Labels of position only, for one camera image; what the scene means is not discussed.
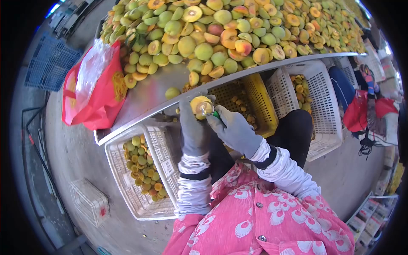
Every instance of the pink floral shirt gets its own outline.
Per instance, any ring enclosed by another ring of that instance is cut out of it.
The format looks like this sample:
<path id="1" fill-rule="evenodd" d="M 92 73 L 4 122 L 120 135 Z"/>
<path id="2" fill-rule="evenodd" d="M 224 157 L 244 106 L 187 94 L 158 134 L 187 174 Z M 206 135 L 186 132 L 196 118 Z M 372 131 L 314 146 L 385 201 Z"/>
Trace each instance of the pink floral shirt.
<path id="1" fill-rule="evenodd" d="M 320 195 L 303 200 L 260 179 L 242 163 L 213 185 L 212 210 L 174 223 L 163 254 L 354 253 L 354 239 Z"/>

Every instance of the black sleeve band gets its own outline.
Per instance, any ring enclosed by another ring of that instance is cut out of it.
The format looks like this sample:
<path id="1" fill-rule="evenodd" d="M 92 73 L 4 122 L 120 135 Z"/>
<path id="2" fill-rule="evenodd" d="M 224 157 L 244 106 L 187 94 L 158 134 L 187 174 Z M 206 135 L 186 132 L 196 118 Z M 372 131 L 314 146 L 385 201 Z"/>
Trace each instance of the black sleeve band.
<path id="1" fill-rule="evenodd" d="M 269 157 L 263 162 L 254 162 L 254 165 L 261 170 L 265 170 L 276 158 L 276 153 L 278 150 L 273 145 L 269 144 L 269 146 L 271 147 Z"/>
<path id="2" fill-rule="evenodd" d="M 210 176 L 210 167 L 199 173 L 195 173 L 195 174 L 188 175 L 185 173 L 180 173 L 180 177 L 189 179 L 192 181 L 201 181 L 201 180 L 207 179 L 209 176 Z"/>

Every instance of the gray work glove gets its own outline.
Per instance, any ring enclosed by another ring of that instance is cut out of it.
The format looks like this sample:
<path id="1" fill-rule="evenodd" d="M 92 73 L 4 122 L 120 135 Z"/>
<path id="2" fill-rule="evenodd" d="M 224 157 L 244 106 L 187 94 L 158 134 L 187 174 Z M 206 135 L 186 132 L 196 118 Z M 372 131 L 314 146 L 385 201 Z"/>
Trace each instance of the gray work glove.
<path id="1" fill-rule="evenodd" d="M 255 134 L 253 127 L 240 113 L 228 111 L 221 105 L 217 105 L 215 110 L 222 121 L 208 115 L 206 118 L 210 127 L 228 147 L 252 158 L 262 142 L 262 136 Z"/>
<path id="2" fill-rule="evenodd" d="M 191 110 L 190 101 L 199 95 L 206 95 L 207 90 L 199 92 L 189 98 L 180 100 L 180 124 L 183 134 L 184 145 L 183 153 L 188 156 L 202 156 L 208 152 L 210 142 L 210 129 L 206 120 L 197 120 Z M 206 95 L 212 102 L 215 101 L 214 95 Z"/>

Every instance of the white arm sleeve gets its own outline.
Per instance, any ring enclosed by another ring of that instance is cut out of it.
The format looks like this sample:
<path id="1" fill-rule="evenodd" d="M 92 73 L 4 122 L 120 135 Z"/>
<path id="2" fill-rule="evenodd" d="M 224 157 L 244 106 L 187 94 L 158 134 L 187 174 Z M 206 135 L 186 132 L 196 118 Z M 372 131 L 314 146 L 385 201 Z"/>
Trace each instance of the white arm sleeve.
<path id="1" fill-rule="evenodd" d="M 303 169 L 296 164 L 296 161 L 289 158 L 289 151 L 279 147 L 276 147 L 276 149 L 275 160 L 265 170 L 257 170 L 259 177 L 266 181 L 274 182 L 277 188 L 300 199 L 310 195 L 320 195 L 320 187 L 317 186 L 316 182 L 312 181 L 310 174 L 305 173 Z M 253 158 L 259 157 L 260 155 L 264 157 L 266 154 L 264 150 L 268 149 L 261 149 L 260 147 Z"/>
<path id="2" fill-rule="evenodd" d="M 184 174 L 197 174 L 210 166 L 208 153 L 199 157 L 183 155 L 178 164 L 179 171 Z M 177 196 L 179 216 L 186 214 L 206 215 L 210 212 L 211 176 L 204 180 L 178 179 L 179 191 Z"/>

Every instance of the yellow plastic crate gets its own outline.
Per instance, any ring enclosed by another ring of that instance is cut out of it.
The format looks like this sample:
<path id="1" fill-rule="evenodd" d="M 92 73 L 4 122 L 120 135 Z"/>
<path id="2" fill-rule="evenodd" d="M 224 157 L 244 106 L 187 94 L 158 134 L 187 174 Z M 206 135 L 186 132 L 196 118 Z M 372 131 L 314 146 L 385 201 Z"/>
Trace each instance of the yellow plastic crate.
<path id="1" fill-rule="evenodd" d="M 279 124 L 278 117 L 266 87 L 258 73 L 241 78 L 242 86 L 234 82 L 226 83 L 218 88 L 209 91 L 209 94 L 216 96 L 215 104 L 224 106 L 230 111 L 242 113 L 241 106 L 237 106 L 231 101 L 233 96 L 237 96 L 243 101 L 242 105 L 247 107 L 246 114 L 252 114 L 256 118 L 257 129 L 255 133 L 267 138 L 275 133 Z"/>

